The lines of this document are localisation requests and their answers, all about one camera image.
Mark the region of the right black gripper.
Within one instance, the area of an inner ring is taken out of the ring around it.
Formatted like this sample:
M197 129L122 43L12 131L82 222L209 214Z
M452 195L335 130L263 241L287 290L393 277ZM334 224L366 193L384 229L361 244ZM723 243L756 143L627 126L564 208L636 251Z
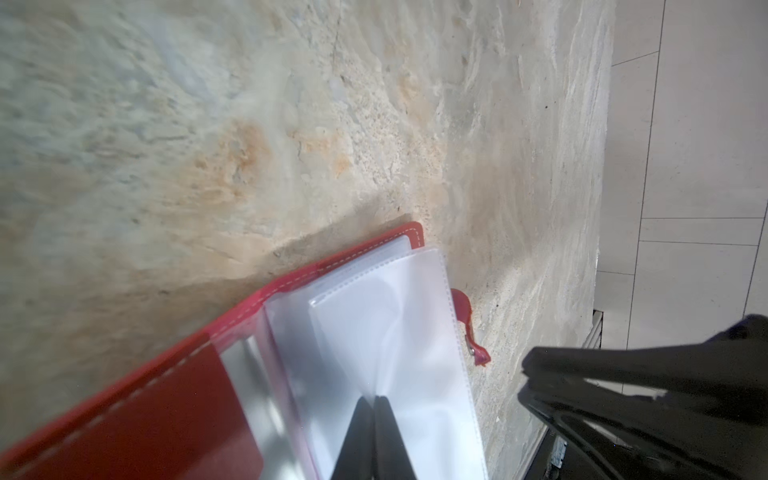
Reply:
M602 479L764 479L767 318L700 344L536 347L520 403Z

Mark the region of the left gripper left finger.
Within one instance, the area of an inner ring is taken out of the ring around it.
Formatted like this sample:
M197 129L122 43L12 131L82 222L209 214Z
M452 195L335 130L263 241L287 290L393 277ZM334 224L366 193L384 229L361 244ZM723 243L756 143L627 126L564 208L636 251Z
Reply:
M376 478L375 416L371 404L361 397L353 412L332 480L372 480Z

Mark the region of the red card holder wallet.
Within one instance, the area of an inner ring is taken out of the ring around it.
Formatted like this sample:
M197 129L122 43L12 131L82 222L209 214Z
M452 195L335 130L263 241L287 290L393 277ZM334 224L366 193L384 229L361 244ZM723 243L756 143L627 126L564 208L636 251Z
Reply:
M383 396L416 479L484 479L471 314L403 224L254 292L5 451L1 475L331 479L358 400Z

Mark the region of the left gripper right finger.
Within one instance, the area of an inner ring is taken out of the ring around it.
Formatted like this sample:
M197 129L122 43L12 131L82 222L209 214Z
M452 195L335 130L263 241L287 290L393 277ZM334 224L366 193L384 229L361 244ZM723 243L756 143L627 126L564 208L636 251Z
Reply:
M391 404L386 397L374 400L374 467L373 478L378 480L415 480Z

